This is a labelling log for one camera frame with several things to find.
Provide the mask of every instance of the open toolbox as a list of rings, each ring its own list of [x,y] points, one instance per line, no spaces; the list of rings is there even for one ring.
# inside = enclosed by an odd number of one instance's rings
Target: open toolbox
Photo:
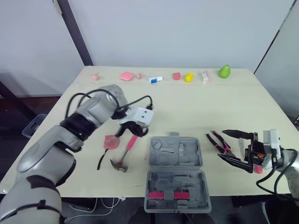
[[[209,213],[212,209],[197,138],[153,137],[144,210],[148,213]]]

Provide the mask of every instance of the black pole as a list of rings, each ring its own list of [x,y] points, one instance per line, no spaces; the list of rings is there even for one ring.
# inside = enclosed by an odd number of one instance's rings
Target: black pole
[[[85,66],[93,65],[93,61],[89,55],[89,52],[87,50],[83,37],[80,33],[73,12],[71,11],[71,7],[68,0],[57,0],[57,2],[62,12],[62,18],[66,24],[67,29],[70,32],[71,38],[75,43],[75,46],[79,52],[83,64]]]

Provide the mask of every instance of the hammer head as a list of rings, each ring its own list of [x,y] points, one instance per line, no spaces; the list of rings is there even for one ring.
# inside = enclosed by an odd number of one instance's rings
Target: hammer head
[[[110,160],[110,162],[114,169],[116,169],[117,171],[121,170],[123,173],[126,173],[128,167],[123,166],[122,161],[113,162],[112,160]]]

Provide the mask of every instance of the robotic arm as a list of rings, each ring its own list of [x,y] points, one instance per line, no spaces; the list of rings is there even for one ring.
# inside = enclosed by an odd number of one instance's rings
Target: robotic arm
[[[263,179],[256,182],[256,185],[276,195],[281,200],[293,200],[299,206],[299,156],[294,149],[283,149],[280,146],[278,131],[271,129],[263,132],[264,143],[258,141],[257,133],[246,133],[238,130],[225,130],[223,133],[234,137],[251,140],[251,144],[245,149],[246,162],[242,162],[239,158],[218,154],[224,161],[232,166],[253,172],[253,165],[258,165],[263,169],[272,168],[272,171]],[[259,183],[269,179],[275,171],[280,172],[274,184],[274,191],[265,189]],[[285,175],[292,197],[280,195],[277,193],[277,186],[280,178]]]
[[[15,183],[0,205],[1,224],[64,223],[56,187],[65,182],[76,166],[73,154],[66,149],[79,152],[83,142],[109,118],[121,125],[117,137],[127,128],[137,136],[146,135],[153,118],[152,102],[149,109],[131,109],[117,85],[96,92],[22,156]]]

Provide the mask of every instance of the white wall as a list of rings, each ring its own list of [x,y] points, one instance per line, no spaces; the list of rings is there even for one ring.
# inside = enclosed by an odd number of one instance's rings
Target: white wall
[[[0,1],[0,81],[14,94],[61,95],[82,68],[52,0]]]
[[[294,118],[299,115],[298,1],[256,71],[256,77],[287,115]]]
[[[293,0],[69,0],[96,65],[254,71]]]

